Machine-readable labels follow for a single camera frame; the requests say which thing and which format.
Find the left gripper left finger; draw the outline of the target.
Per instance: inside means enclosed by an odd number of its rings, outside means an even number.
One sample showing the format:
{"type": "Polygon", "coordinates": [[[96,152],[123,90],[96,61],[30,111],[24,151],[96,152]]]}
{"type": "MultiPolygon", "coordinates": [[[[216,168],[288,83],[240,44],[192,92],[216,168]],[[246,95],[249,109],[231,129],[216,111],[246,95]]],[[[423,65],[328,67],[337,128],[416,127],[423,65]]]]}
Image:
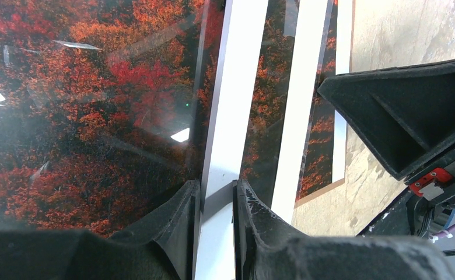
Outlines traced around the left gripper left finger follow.
{"type": "Polygon", "coordinates": [[[111,235],[132,250],[118,279],[193,279],[200,219],[199,180],[188,180],[167,202],[111,235]]]}

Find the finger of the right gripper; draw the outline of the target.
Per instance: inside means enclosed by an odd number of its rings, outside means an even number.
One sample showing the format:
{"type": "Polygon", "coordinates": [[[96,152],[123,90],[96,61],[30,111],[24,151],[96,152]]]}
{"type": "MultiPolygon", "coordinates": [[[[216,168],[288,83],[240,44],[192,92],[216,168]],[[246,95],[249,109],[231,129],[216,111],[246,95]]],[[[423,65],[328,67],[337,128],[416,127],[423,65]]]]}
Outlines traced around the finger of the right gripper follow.
{"type": "Polygon", "coordinates": [[[455,159],[455,59],[340,74],[317,91],[396,180],[455,159]]]}

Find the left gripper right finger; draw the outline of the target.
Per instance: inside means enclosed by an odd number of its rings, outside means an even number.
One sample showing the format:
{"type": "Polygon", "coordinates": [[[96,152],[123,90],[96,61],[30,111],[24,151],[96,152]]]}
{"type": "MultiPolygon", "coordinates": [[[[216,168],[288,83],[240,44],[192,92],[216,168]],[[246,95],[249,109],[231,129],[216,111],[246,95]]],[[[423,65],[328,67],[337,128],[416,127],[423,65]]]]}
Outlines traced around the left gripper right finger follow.
{"type": "Polygon", "coordinates": [[[236,279],[315,279],[310,237],[267,207],[247,180],[233,182],[236,279]]]}

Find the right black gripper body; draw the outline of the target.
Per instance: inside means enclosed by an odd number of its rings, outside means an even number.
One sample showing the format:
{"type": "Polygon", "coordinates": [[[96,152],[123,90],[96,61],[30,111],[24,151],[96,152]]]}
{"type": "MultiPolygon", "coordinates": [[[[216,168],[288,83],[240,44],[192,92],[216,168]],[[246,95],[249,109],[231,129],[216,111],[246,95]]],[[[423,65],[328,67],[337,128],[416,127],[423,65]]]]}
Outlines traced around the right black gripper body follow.
{"type": "Polygon", "coordinates": [[[455,146],[408,176],[406,183],[416,195],[407,202],[410,234],[426,238],[435,217],[455,209],[455,146]]]}

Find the matted photo print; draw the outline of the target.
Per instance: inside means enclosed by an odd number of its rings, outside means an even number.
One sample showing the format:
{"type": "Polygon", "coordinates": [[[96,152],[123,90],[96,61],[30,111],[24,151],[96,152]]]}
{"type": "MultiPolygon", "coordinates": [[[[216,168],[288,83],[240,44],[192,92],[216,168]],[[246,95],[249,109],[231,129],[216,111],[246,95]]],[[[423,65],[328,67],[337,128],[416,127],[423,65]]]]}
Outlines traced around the matted photo print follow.
{"type": "Polygon", "coordinates": [[[200,179],[226,1],[0,1],[0,230],[107,237],[200,179]]]}

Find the white picture frame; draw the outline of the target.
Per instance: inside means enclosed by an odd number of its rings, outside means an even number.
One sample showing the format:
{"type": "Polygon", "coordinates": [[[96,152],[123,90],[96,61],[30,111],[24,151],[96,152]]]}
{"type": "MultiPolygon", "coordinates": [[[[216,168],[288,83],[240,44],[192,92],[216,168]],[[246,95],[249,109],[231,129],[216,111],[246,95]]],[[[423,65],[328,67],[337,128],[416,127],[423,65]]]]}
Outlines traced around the white picture frame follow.
{"type": "Polygon", "coordinates": [[[227,1],[213,89],[195,279],[234,279],[233,187],[239,178],[267,1],[227,1]]]}

